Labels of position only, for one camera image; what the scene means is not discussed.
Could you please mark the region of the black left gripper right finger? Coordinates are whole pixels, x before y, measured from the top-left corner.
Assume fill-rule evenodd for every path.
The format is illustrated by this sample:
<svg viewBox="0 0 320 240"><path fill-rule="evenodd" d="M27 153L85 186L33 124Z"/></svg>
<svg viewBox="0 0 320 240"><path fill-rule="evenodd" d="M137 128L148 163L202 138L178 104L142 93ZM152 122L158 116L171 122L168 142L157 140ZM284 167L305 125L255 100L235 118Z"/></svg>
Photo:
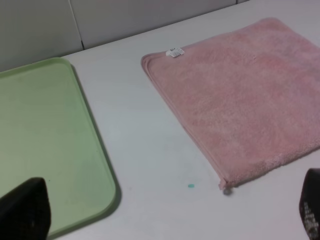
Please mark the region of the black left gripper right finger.
<svg viewBox="0 0 320 240"><path fill-rule="evenodd" d="M320 239L320 169L310 168L304 178L299 213L310 240Z"/></svg>

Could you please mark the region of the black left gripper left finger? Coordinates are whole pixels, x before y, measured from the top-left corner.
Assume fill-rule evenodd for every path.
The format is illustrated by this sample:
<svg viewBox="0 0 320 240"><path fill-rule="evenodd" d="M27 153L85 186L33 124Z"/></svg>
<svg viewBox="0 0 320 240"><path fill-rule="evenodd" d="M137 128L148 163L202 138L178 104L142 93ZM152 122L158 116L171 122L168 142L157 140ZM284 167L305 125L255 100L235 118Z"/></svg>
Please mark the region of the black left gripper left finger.
<svg viewBox="0 0 320 240"><path fill-rule="evenodd" d="M0 198L2 240L45 240L51 227L46 182L32 177Z"/></svg>

